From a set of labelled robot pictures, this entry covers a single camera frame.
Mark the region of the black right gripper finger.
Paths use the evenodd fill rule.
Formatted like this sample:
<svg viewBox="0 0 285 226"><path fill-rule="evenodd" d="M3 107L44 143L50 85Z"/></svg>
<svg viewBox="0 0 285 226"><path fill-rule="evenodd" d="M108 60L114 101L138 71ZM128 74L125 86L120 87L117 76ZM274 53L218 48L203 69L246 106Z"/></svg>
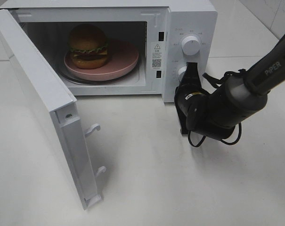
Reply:
<svg viewBox="0 0 285 226"><path fill-rule="evenodd" d="M186 80L197 80L198 79L198 63L187 62L187 68L184 74Z"/></svg>

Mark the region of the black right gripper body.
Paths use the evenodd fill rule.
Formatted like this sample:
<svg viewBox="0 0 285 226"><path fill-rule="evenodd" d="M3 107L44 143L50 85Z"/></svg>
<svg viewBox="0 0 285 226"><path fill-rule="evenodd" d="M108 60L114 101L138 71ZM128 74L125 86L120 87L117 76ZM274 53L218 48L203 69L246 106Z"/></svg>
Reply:
<svg viewBox="0 0 285 226"><path fill-rule="evenodd" d="M198 75L193 77L183 76L180 84L176 87L174 103L180 123L180 133L188 134L186 126L187 115L190 106L194 100L190 100L193 96L207 96L209 92L202 88L201 81Z"/></svg>

